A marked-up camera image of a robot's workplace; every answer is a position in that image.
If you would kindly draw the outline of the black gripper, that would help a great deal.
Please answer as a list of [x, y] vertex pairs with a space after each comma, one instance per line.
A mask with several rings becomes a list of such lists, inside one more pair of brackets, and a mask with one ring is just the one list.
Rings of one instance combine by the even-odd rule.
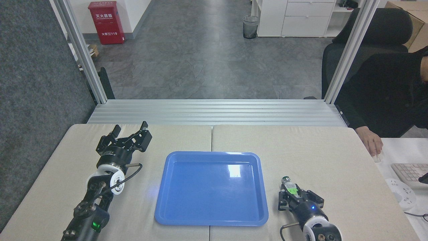
[[321, 216], [327, 221], [327, 215], [322, 211], [324, 199], [311, 190], [298, 189], [296, 202], [296, 188], [282, 187], [279, 192], [278, 210], [290, 211], [302, 229], [307, 221], [314, 216]]
[[147, 128], [147, 122], [142, 122], [140, 129], [136, 133], [118, 139], [118, 147], [111, 145], [116, 144], [116, 138], [121, 131], [121, 127], [115, 125], [113, 131], [107, 136], [101, 136], [97, 145], [97, 152], [101, 156], [97, 163], [97, 167], [104, 164], [114, 164], [116, 166], [130, 164], [133, 151], [138, 150], [140, 152], [145, 152], [151, 142], [152, 135]]

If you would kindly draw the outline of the person's hand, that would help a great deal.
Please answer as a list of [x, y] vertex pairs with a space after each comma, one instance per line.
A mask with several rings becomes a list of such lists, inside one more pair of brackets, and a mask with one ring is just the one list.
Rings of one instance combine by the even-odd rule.
[[372, 157], [381, 153], [384, 144], [376, 133], [371, 131], [367, 126], [356, 128], [355, 132]]

